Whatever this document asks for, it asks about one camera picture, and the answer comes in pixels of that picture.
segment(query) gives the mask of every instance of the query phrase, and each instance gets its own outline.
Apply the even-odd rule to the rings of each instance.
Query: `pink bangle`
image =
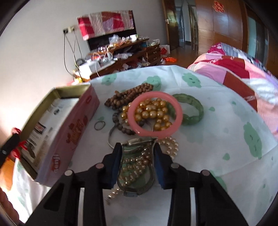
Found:
[[[136,108],[139,106],[139,103],[142,101],[145,101],[146,99],[151,99],[151,98],[161,98],[163,100],[168,101],[174,107],[174,109],[176,111],[176,120],[169,128],[167,128],[163,131],[154,131],[153,132],[153,131],[144,130],[135,122],[134,113],[135,113]],[[167,93],[163,93],[163,92],[159,92],[159,91],[151,91],[151,92],[141,94],[134,101],[132,101],[132,103],[128,109],[128,112],[127,112],[128,123],[131,126],[131,128],[139,136],[141,136],[141,137],[145,137],[145,136],[158,137],[158,139],[163,139],[165,137],[169,137],[174,132],[176,132],[178,130],[178,128],[180,127],[180,125],[182,124],[182,116],[183,116],[182,108],[181,108],[179,102],[176,100],[176,98],[174,98],[173,96],[171,96]]]

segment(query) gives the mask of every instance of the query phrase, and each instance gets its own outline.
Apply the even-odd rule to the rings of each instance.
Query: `screw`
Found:
[[[202,170],[202,174],[204,175],[204,176],[209,176],[210,175],[210,172],[208,171],[208,170]]]
[[[73,173],[72,170],[69,169],[69,170],[67,170],[67,171],[65,172],[65,175],[66,175],[66,176],[70,176],[70,175],[72,175],[72,173]]]
[[[179,166],[180,166],[180,165],[179,165],[178,163],[172,163],[172,164],[171,164],[171,167],[172,167],[173,169],[177,169]]]
[[[97,169],[102,169],[104,167],[104,164],[103,163],[98,163],[96,164],[96,168]]]

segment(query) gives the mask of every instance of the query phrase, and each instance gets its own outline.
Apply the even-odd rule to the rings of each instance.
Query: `television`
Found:
[[[131,12],[131,13],[132,13],[132,18],[133,18],[134,29],[125,30],[125,31],[118,31],[118,32],[111,33],[111,34],[90,38],[90,39],[87,40],[90,51],[95,50],[98,47],[108,45],[109,44],[109,38],[112,37],[113,35],[118,35],[119,37],[127,37],[127,36],[130,36],[130,35],[137,34],[133,12]]]

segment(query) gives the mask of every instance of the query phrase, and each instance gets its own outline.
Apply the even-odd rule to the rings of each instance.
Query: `pearl necklace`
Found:
[[[159,145],[164,145],[167,147],[166,151],[163,151],[164,154],[168,154],[172,160],[176,157],[178,154],[178,142],[176,139],[172,137],[167,137],[161,140],[158,140],[157,143]],[[122,171],[119,174],[119,179],[123,180],[124,183],[122,186],[129,186],[132,183],[136,182],[137,179],[142,176],[145,172],[146,167],[151,162],[151,155],[150,150],[148,148],[144,148],[144,150],[141,152],[141,155],[137,158],[127,158],[123,161],[123,164],[128,164],[126,167],[122,167]],[[133,172],[130,172],[128,176],[124,176],[123,172],[133,170]],[[107,201],[107,204],[110,204],[110,201],[114,199],[118,194],[122,194],[123,191],[116,186],[116,188],[112,189],[112,192],[105,198]]]

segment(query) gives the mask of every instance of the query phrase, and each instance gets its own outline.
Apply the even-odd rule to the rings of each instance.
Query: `silver ring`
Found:
[[[102,127],[96,128],[96,125],[98,123],[102,123]],[[98,121],[98,122],[95,123],[94,128],[95,128],[95,130],[99,131],[99,130],[102,130],[105,127],[105,125],[106,125],[105,121]]]

